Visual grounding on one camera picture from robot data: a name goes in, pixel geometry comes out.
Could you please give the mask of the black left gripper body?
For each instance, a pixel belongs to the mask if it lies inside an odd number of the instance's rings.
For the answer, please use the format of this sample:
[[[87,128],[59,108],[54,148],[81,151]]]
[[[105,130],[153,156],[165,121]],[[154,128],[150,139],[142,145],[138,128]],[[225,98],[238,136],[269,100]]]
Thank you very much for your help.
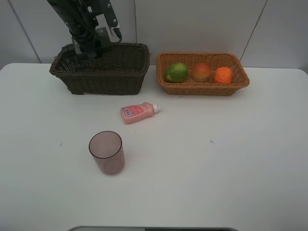
[[[97,58],[101,57],[103,49],[112,46],[112,41],[109,38],[106,27],[100,27],[98,21],[94,21],[92,26],[93,31],[90,32],[85,29],[81,35],[70,31],[70,25],[68,22],[64,22],[69,28],[69,32],[72,37],[72,43],[63,47],[63,53],[66,56],[79,55],[82,58]]]

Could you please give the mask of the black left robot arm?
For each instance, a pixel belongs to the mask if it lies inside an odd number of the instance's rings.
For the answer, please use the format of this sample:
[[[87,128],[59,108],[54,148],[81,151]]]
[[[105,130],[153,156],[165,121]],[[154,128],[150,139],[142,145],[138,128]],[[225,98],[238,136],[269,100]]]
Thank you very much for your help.
[[[50,0],[72,37],[72,43],[63,50],[71,54],[86,55],[90,59],[101,55],[102,49],[114,43],[96,27],[97,16],[104,15],[109,27],[117,26],[117,19],[109,0]]]

